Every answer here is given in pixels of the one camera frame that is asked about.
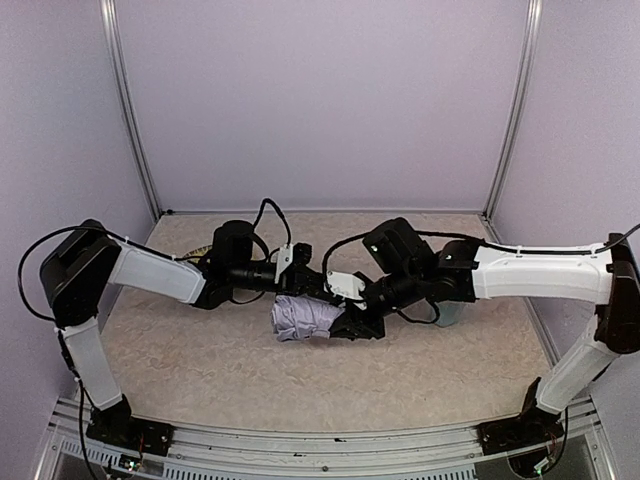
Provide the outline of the lavender folding umbrella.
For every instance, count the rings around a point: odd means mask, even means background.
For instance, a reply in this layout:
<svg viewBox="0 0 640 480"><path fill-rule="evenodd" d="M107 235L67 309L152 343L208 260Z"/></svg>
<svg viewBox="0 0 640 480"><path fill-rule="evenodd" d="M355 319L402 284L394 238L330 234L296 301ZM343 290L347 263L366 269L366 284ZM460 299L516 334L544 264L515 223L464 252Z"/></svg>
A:
<svg viewBox="0 0 640 480"><path fill-rule="evenodd" d="M344 308L305 296L275 297L270 312L271 326L279 342L328 339L331 327Z"/></svg>

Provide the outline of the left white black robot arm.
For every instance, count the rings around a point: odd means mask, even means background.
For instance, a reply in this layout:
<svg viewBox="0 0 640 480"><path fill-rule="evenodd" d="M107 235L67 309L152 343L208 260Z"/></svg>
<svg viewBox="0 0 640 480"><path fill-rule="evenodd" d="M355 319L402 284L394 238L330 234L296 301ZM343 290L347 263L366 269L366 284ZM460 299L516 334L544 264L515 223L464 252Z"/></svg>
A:
<svg viewBox="0 0 640 480"><path fill-rule="evenodd" d="M310 245L287 244L274 262L254 259L254 247L265 246L252 223L231 220L214 231L203 257L190 261L129 243L87 220L46 257L39 275L58 337L100 420L121 426L131 416L97 324L106 287L147 291L203 310L231 300L237 289L326 298L323 277L308 266Z"/></svg>

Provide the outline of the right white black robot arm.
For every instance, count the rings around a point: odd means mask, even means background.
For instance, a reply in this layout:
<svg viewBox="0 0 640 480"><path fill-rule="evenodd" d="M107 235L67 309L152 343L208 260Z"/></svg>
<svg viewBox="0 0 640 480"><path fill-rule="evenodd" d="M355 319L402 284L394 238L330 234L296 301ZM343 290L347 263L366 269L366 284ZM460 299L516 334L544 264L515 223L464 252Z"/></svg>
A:
<svg viewBox="0 0 640 480"><path fill-rule="evenodd" d="M430 247L430 236L402 217L357 235L383 277L370 281L361 274L332 273L326 253L322 275L327 291L360 307L367 322L419 300L438 306L502 298L562 299L594 307L573 346L528 388L516 422L556 422L616 359L638 352L639 271L627 233L574 247L507 246L443 233L447 242L439 251Z"/></svg>

